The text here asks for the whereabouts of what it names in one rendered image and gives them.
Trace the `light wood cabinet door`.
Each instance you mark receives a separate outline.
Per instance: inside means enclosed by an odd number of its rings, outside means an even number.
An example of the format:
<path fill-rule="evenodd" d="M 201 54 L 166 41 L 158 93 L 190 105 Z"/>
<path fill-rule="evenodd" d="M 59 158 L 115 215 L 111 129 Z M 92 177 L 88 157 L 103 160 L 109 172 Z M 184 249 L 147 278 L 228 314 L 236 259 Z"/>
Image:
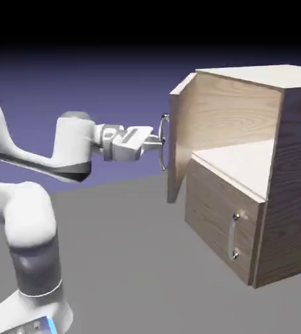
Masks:
<path fill-rule="evenodd" d="M 189 145 L 189 111 L 195 96 L 196 76 L 196 72 L 188 74 L 170 92 L 170 139 L 167 172 L 167 202 L 170 204 L 176 202 L 191 156 Z"/>
<path fill-rule="evenodd" d="M 247 285 L 253 284 L 257 244 L 265 200 L 222 178 L 195 160 L 190 160 L 186 175 L 185 221 L 203 241 Z M 229 225 L 240 215 L 236 227 L 239 256 L 227 255 Z"/>

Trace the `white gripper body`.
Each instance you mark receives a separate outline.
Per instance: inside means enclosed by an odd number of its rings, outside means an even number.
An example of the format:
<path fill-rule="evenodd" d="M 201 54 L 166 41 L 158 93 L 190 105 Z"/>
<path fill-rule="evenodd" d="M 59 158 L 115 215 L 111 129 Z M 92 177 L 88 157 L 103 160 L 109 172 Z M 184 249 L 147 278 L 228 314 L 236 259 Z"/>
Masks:
<path fill-rule="evenodd" d="M 112 140 L 112 159 L 138 160 L 142 146 L 152 132 L 153 127 L 150 126 L 128 127 L 119 132 Z"/>

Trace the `light wood cabinet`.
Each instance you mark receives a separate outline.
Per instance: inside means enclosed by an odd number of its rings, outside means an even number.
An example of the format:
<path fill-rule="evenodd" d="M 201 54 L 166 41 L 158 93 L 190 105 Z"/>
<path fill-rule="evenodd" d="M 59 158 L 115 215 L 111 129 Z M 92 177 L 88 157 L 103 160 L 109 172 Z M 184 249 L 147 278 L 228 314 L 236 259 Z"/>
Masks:
<path fill-rule="evenodd" d="M 301 273 L 301 66 L 196 74 L 189 161 L 265 200 L 251 286 Z"/>

